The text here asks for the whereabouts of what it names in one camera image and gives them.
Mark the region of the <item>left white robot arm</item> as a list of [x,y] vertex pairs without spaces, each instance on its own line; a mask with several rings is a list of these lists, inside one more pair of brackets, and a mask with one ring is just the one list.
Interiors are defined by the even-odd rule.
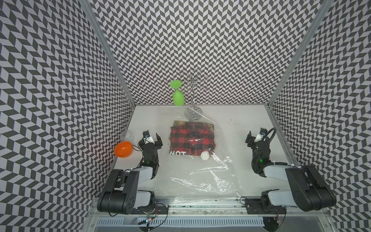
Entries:
[[139,166],[134,169],[111,171],[98,198],[99,212],[129,215],[132,211],[149,213],[155,209],[154,192],[139,190],[138,185],[156,177],[159,169],[158,150],[163,143],[158,134],[154,140],[149,131],[144,131],[138,145],[143,154]]

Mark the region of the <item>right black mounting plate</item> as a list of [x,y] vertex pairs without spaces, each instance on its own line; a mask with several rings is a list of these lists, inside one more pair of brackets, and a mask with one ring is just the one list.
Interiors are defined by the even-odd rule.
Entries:
[[244,199],[244,204],[247,209],[247,213],[252,214],[263,214],[263,215],[284,215],[287,213],[286,208],[282,206],[274,206],[269,200],[262,200],[257,198]]

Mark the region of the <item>metal glass holder stand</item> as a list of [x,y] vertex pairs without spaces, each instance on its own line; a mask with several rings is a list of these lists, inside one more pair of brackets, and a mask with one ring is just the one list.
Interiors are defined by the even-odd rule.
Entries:
[[199,104],[197,103],[198,92],[203,92],[206,87],[202,86],[206,76],[202,76],[200,69],[181,70],[181,81],[185,87],[184,95],[187,96],[189,104],[184,111],[185,118],[190,122],[212,123],[212,120],[206,116]]

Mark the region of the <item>black mounting plate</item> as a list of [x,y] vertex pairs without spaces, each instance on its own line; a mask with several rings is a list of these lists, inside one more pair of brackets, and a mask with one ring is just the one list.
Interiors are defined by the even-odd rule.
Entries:
[[244,199],[244,204],[247,209],[247,213],[252,214],[263,214],[263,215],[284,215],[287,213],[286,208],[282,206],[274,206],[269,200],[262,200],[257,198]]
[[139,207],[132,210],[131,215],[167,215],[169,209],[169,202],[156,202],[153,205],[146,207]]

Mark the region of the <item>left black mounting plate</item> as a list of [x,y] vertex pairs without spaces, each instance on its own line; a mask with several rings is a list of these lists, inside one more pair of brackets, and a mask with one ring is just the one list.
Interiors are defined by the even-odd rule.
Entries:
[[153,205],[146,207],[139,207],[132,210],[131,215],[167,215],[169,209],[169,202],[156,202]]

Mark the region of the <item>orange plastic bowl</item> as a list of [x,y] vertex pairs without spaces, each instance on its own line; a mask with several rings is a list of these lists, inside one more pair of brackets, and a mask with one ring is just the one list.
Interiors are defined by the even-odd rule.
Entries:
[[132,153],[132,143],[129,141],[123,141],[116,145],[114,154],[119,158],[126,158]]

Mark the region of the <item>clear plastic cup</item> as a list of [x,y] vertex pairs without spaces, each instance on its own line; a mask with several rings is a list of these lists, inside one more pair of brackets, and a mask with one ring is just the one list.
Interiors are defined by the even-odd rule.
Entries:
[[130,130],[124,130],[123,132],[121,132],[119,135],[119,138],[120,138],[120,142],[126,141],[126,142],[133,143],[134,141],[133,134]]

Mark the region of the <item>clear plastic vacuum bag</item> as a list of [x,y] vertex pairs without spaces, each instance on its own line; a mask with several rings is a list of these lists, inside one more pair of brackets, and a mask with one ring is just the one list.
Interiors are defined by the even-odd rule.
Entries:
[[188,121],[186,107],[174,107],[161,113],[167,130],[167,152],[161,155],[161,170],[158,175],[159,193],[174,202],[233,197],[241,190],[236,176],[228,140],[216,116],[203,109],[214,124],[215,150],[208,160],[200,156],[170,155],[170,131],[174,121]]

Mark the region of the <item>red plaid shirt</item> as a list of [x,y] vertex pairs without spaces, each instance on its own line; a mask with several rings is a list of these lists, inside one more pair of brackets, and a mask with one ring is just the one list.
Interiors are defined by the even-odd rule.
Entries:
[[200,156],[203,151],[215,150],[215,135],[205,127],[175,126],[170,131],[170,155]]

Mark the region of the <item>green plastic wine glass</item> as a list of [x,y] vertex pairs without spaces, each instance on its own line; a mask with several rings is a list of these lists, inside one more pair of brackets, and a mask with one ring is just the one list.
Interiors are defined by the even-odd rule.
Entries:
[[179,90],[182,86],[182,82],[180,80],[174,80],[170,84],[171,88],[175,89],[173,94],[173,102],[176,106],[182,106],[185,104],[185,98],[183,93]]

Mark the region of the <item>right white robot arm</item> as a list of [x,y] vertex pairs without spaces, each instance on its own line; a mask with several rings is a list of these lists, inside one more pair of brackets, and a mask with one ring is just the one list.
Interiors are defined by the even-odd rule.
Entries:
[[270,143],[275,134],[276,128],[261,128],[257,136],[247,135],[245,143],[252,149],[251,167],[260,177],[287,182],[289,189],[266,190],[259,198],[248,198],[244,201],[247,209],[263,214],[283,214],[288,207],[308,212],[335,206],[335,194],[314,165],[295,166],[270,160]]

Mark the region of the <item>white bag valve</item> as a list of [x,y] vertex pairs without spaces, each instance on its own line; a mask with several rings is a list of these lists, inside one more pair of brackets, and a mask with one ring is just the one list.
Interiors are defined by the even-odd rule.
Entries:
[[203,151],[200,155],[202,160],[208,160],[210,158],[210,154],[208,151]]

